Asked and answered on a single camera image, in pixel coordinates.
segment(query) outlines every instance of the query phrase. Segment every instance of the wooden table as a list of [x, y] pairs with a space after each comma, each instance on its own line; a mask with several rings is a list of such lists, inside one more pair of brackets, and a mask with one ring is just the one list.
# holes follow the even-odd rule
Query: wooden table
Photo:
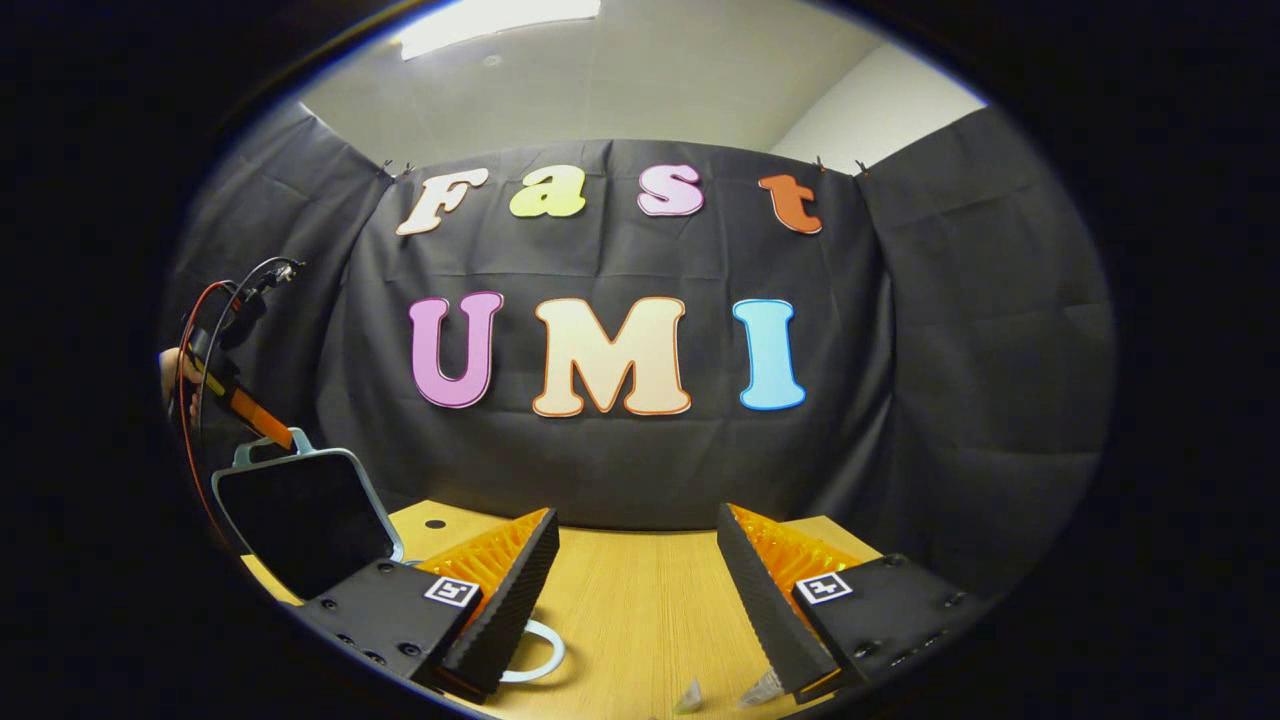
[[[425, 560], [507, 521], [431, 501], [390, 519], [404, 542], [406, 560]], [[431, 529], [428, 520], [445, 525]], [[827, 518], [786, 524], [860, 560], [879, 557]], [[563, 664], [539, 680], [500, 685], [483, 706], [472, 707], [511, 720], [664, 720], [676, 717], [672, 708], [694, 678], [703, 691], [703, 707], [680, 717], [773, 719], [829, 697], [804, 706], [783, 696], [755, 707], [733, 707], [769, 662], [714, 530], [625, 533], [562, 527], [559, 536], [559, 553], [534, 619], [564, 639]], [[301, 605], [255, 557], [244, 556], [244, 562], [271, 594]], [[536, 667], [549, 657], [545, 642], [525, 634], [511, 669]]]

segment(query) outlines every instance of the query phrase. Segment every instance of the ceiling light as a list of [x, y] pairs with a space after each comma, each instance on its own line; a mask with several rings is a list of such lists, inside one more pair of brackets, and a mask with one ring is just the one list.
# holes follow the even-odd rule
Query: ceiling light
[[410, 60], [472, 37], [599, 13], [600, 0], [458, 0], [408, 26], [396, 41], [401, 59]]

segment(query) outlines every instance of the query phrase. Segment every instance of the red cable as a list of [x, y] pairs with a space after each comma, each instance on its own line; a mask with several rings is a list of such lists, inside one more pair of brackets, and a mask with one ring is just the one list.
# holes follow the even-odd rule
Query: red cable
[[205, 514], [209, 515], [209, 523], [214, 527], [214, 530], [218, 533], [218, 539], [223, 541], [224, 544], [229, 544], [227, 542], [227, 537], [223, 536], [223, 529], [218, 525], [218, 520], [214, 519], [214, 511], [209, 507], [209, 500], [205, 497], [205, 488], [200, 482], [200, 470], [196, 469], [196, 456], [195, 452], [192, 452], [191, 450], [191, 430], [187, 428], [189, 418], [187, 416], [187, 407], [183, 406], [184, 405], [183, 393], [187, 387], [186, 386], [187, 377], [182, 372], [183, 363], [187, 359], [187, 343], [191, 341], [191, 333], [196, 327], [196, 314], [200, 313], [200, 306], [204, 305], [205, 299], [209, 297], [209, 293], [221, 287], [221, 284], [223, 283], [214, 283], [206, 287], [205, 292], [200, 293], [200, 300], [196, 300], [196, 306], [191, 309], [191, 318], [187, 319], [187, 329], [182, 333], [182, 345], [178, 347], [177, 375], [178, 375], [178, 416], [182, 419], [182, 437], [187, 443], [187, 461], [191, 462], [191, 477], [196, 482], [196, 493], [200, 495], [200, 502], [201, 505], [205, 506]]

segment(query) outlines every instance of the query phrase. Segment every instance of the hand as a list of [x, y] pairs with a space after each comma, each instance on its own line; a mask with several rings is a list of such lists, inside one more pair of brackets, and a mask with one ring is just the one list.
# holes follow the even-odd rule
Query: hand
[[[160, 392], [164, 393], [164, 404], [169, 405], [169, 397], [173, 393], [173, 388], [177, 383], [178, 372], [178, 348], [170, 347], [160, 354]], [[200, 384], [200, 373], [196, 372], [196, 366], [192, 365], [189, 357], [182, 359], [182, 374], [188, 383]], [[200, 413], [200, 393], [191, 397], [191, 415], [192, 418]]]

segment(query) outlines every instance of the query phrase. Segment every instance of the ceiling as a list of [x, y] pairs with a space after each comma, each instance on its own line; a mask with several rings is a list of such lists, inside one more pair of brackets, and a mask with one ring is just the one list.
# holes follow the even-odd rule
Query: ceiling
[[603, 0], [408, 61], [380, 40], [302, 101], [394, 170], [594, 138], [769, 151], [882, 42], [800, 0]]

